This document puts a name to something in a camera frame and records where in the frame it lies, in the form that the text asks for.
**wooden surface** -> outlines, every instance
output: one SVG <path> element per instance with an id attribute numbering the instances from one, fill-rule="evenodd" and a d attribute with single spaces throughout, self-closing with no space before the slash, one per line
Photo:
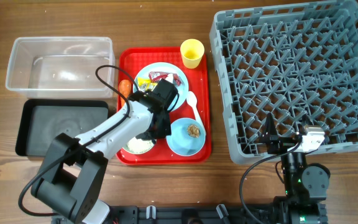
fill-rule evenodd
<path id="1" fill-rule="evenodd" d="M 99 197 L 110 205 L 140 207 L 150 204 L 216 205 L 222 202 L 239 205 L 239 181 L 247 166 L 237 166 L 229 157 L 221 91 L 209 52 L 209 30 L 218 11 L 296 1 L 7 2 L 10 1 L 0 0 L 0 223 L 50 221 L 49 218 L 27 216 L 17 207 L 20 191 L 41 163 L 19 157 L 14 152 L 26 98 L 5 89 L 13 42 L 18 37 L 28 36 L 106 36 L 113 41 L 116 58 L 129 47 L 178 46 L 189 38 L 202 41 L 209 60 L 211 157 L 196 166 L 152 167 L 128 167 L 112 159 Z M 358 153 L 310 156 L 308 162 L 320 162 L 331 170 L 326 201 L 330 223 L 358 223 Z M 272 163 L 262 164 L 251 172 L 244 188 L 246 202 L 252 203 L 267 203 L 284 193 Z M 25 205 L 36 212 L 49 211 L 30 196 L 26 196 Z"/>

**light blue plate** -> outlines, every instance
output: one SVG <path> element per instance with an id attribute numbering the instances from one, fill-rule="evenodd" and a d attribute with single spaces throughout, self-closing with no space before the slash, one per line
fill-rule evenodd
<path id="1" fill-rule="evenodd" d="M 187 127 L 191 124 L 200 129 L 200 136 L 193 138 L 187 133 Z M 192 156 L 199 152 L 205 143 L 205 131 L 194 119 L 180 118 L 171 124 L 170 136 L 167 136 L 169 148 L 179 156 Z"/>
<path id="2" fill-rule="evenodd" d="M 179 92 L 179 100 L 178 100 L 178 103 L 176 104 L 175 108 L 173 109 L 173 111 L 178 109 L 185 102 L 187 93 L 189 92 L 189 82 L 187 81 L 186 75 L 183 73 L 183 71 L 181 71 L 178 67 L 176 67 L 170 63 L 165 63 L 165 62 L 153 63 L 153 64 L 150 64 L 150 65 L 144 67 L 136 75 L 136 77 L 135 77 L 136 84 L 137 84 L 137 77 L 149 78 L 149 72 L 171 72 L 171 73 L 178 74 L 180 80 L 182 81 L 182 84 L 177 87 L 178 92 Z M 175 104 L 177 98 L 178 97 L 176 96 L 175 99 L 173 99 L 168 110 L 170 110 L 171 107 Z"/>

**gray dish rack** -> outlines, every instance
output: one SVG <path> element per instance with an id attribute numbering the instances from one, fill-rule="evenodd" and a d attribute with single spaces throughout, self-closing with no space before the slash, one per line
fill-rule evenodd
<path id="1" fill-rule="evenodd" d="M 358 151 L 358 4 L 310 2 L 221 11 L 209 33 L 230 157 L 269 155 L 267 113 L 281 136 L 307 114 L 328 135 L 314 152 Z"/>

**cup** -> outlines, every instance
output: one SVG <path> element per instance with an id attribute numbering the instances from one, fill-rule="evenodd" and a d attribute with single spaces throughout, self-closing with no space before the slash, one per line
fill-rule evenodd
<path id="1" fill-rule="evenodd" d="M 204 55 L 204 45 L 199 40 L 188 39 L 180 46 L 181 59 L 186 68 L 196 68 Z"/>

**white spoon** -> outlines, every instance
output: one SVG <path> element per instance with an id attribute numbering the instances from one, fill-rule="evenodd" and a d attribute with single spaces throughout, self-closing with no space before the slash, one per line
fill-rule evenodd
<path id="1" fill-rule="evenodd" d="M 191 106 L 193 108 L 194 117 L 196 118 L 196 121 L 201 125 L 201 127 L 203 127 L 203 130 L 205 132 L 203 122 L 200 118 L 200 114 L 197 111 L 197 97 L 196 97 L 196 95 L 194 95 L 194 93 L 192 91 L 189 91 L 187 93 L 186 102 L 187 102 L 187 104 L 189 104 L 189 106 Z"/>

